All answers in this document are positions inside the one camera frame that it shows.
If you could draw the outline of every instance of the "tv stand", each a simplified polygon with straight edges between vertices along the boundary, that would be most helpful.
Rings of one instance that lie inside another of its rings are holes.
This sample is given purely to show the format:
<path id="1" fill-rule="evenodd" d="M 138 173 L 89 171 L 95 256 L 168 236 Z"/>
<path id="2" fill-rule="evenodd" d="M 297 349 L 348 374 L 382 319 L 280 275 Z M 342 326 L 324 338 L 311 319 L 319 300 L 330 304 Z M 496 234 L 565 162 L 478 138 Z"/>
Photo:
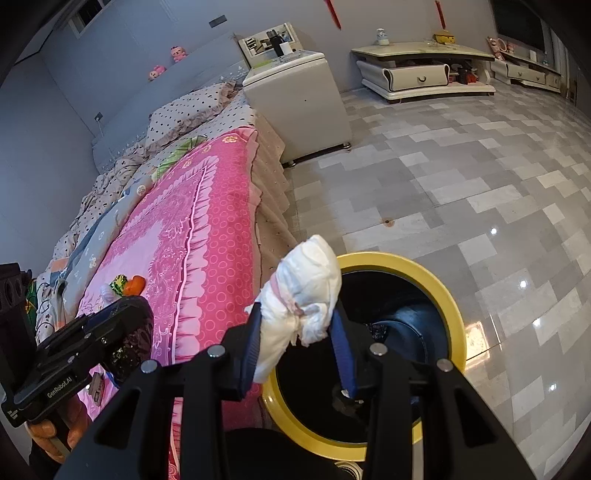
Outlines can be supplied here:
<path id="1" fill-rule="evenodd" d="M 560 73 L 548 65 L 521 57 L 514 53 L 502 52 L 505 61 L 495 59 L 491 69 L 495 78 L 507 85 L 511 80 L 528 87 L 541 88 L 560 93 Z"/>

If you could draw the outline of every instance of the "window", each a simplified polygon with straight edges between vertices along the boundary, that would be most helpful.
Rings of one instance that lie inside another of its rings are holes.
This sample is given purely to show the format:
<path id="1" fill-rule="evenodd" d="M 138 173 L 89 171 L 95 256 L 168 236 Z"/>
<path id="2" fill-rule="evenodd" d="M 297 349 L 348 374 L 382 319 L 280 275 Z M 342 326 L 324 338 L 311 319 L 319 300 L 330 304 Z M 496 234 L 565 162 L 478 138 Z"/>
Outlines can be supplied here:
<path id="1" fill-rule="evenodd" d="M 111 0 L 87 0 L 70 19 L 70 26 L 77 37 L 106 8 Z"/>

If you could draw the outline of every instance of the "floral pattern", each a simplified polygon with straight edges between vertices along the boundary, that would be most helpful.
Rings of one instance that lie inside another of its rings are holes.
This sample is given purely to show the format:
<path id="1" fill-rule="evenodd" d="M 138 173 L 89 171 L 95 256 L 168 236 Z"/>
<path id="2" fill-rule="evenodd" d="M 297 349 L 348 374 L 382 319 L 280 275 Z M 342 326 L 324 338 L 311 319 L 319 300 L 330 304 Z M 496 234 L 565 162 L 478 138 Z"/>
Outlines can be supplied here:
<path id="1" fill-rule="evenodd" d="M 79 313 L 100 310 L 100 285 L 115 271 L 144 276 L 142 295 L 154 312 L 152 358 L 162 365 L 186 361 L 218 343 L 229 326 L 246 321 L 244 308 L 254 299 L 252 205 L 260 191 L 249 172 L 256 135 L 252 128 L 235 132 L 236 141 L 219 138 L 188 154 L 140 201 L 80 304 Z M 107 383 L 100 408 L 80 394 L 93 418 L 115 393 Z M 224 405 L 225 426 L 257 425 L 258 394 L 254 389 L 247 401 Z M 176 401 L 170 479 L 178 478 L 181 412 Z"/>

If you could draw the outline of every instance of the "wall outlet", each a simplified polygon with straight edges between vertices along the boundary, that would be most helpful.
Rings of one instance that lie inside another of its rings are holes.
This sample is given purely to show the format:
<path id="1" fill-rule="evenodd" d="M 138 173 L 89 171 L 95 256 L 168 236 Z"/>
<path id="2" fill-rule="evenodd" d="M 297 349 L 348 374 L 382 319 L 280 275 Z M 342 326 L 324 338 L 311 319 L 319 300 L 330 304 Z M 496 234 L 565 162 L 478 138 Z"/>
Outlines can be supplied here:
<path id="1" fill-rule="evenodd" d="M 209 22 L 209 26 L 212 28 L 217 27 L 218 25 L 223 24 L 224 22 L 227 22 L 227 21 L 228 21 L 228 19 L 226 18 L 226 16 L 222 15 L 221 17 L 217 17 L 217 18 L 214 18 L 213 20 L 211 20 L 211 22 Z"/>

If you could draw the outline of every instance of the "gray floor tile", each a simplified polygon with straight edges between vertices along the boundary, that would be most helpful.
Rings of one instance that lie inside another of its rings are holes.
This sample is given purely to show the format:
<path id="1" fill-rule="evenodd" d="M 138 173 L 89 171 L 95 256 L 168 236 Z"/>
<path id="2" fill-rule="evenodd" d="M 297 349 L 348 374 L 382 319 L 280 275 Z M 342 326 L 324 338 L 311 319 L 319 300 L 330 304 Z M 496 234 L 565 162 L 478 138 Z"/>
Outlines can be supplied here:
<path id="1" fill-rule="evenodd" d="M 438 276 L 465 324 L 466 376 L 548 478 L 591 412 L 591 122 L 557 95 L 494 85 L 400 105 L 348 92 L 353 151 L 288 170 L 286 217 L 337 254 L 392 252 Z"/>

